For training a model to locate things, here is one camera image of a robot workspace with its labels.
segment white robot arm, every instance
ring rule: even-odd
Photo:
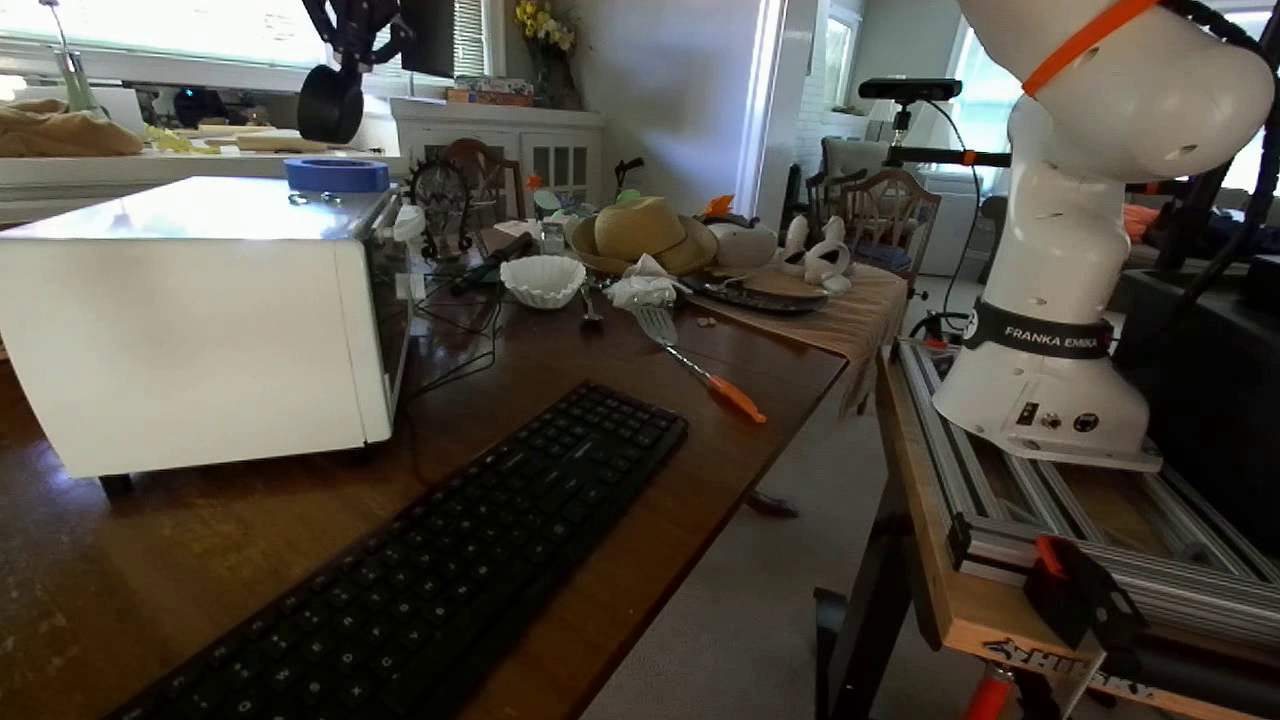
[[[1124,185],[1222,165],[1264,123],[1271,69],[1153,0],[961,0],[1025,80],[1010,192],[980,315],[936,411],[1010,456],[1159,470],[1148,405],[1112,369],[1105,310]]]

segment white box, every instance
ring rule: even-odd
[[[0,337],[64,470],[388,441],[409,302],[375,257],[409,250],[371,240],[379,206],[192,175],[0,233]]]

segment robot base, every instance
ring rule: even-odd
[[[1120,470],[1140,475],[1165,470],[1165,456],[1156,451],[1156,443],[1143,443],[1140,451],[1106,451],[1106,449],[1039,443],[1020,438],[980,438],[980,441],[995,443],[1008,456],[1044,459],[1044,465],[1088,465],[1088,470]]]
[[[1004,345],[964,348],[930,408],[1008,456],[1159,474],[1148,402],[1112,362],[1049,362]]]

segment table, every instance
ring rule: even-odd
[[[1000,667],[1059,678],[1085,663],[1074,648],[1063,648],[1052,630],[1030,614],[1020,584],[957,573],[949,529],[953,517],[936,490],[930,451],[913,405],[900,356],[881,356],[874,411],[886,456],[886,484],[874,510],[859,575],[844,603],[844,621],[831,635],[821,667],[814,716],[866,716],[881,678],[886,667],[894,634],[917,603],[923,642],[938,653],[964,653]],[[1245,716],[1169,690],[1140,690],[1112,681],[1105,692],[1140,702],[1175,716]]]
[[[154,474],[119,502],[61,470],[0,364],[3,716],[105,716],[520,420],[595,380],[686,417],[686,441],[462,714],[577,716],[823,392],[848,380],[835,351],[700,311],[679,315],[679,348],[743,383],[768,428],[718,408],[624,315],[579,337],[577,310],[517,310],[489,364],[432,392],[404,388],[388,443]]]

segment white bowl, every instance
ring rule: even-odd
[[[498,282],[523,310],[565,310],[589,269],[577,257],[520,257],[498,264]]]

